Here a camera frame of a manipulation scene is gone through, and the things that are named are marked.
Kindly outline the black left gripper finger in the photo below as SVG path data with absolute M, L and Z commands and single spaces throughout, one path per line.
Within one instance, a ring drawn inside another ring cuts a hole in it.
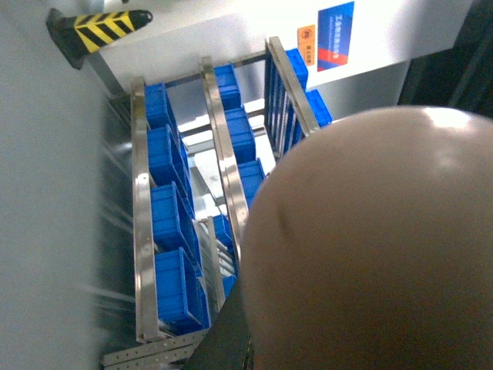
M 243 308 L 241 276 L 185 369 L 254 369 L 254 346 Z

